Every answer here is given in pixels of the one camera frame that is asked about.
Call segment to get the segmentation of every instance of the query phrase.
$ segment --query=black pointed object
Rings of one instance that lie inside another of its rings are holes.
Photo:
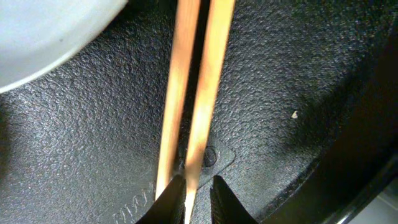
[[[176,175],[153,206],[136,224],[183,224],[187,186],[181,175]]]
[[[244,209],[223,178],[218,175],[213,177],[210,198],[212,224],[257,224],[255,219]]]

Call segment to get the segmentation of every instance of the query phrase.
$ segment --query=white bowl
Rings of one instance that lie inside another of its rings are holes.
[[[0,0],[0,93],[57,67],[93,40],[127,0]]]

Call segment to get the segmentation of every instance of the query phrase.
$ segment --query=black leather surface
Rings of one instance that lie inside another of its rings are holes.
[[[394,4],[236,3],[211,130],[235,152],[221,175],[257,221],[344,127]],[[144,214],[174,13],[132,3],[70,61],[1,95],[0,223],[115,223],[120,214],[133,222]],[[210,222],[209,189],[198,192],[194,223]]]

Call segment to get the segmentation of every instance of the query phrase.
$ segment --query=wooden stick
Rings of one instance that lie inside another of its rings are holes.
[[[169,184],[177,148],[185,90],[197,27],[200,0],[179,0],[175,21],[173,49],[160,142],[156,195],[159,198]]]
[[[188,152],[185,160],[185,178],[187,180],[185,223],[190,222],[198,188],[201,163],[217,97],[218,82],[221,76],[234,3],[234,0],[212,0],[210,2]]]

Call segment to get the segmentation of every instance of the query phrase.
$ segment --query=circular mark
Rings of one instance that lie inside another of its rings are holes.
[[[207,146],[203,157],[203,167],[212,167],[217,162],[217,155],[213,146]]]

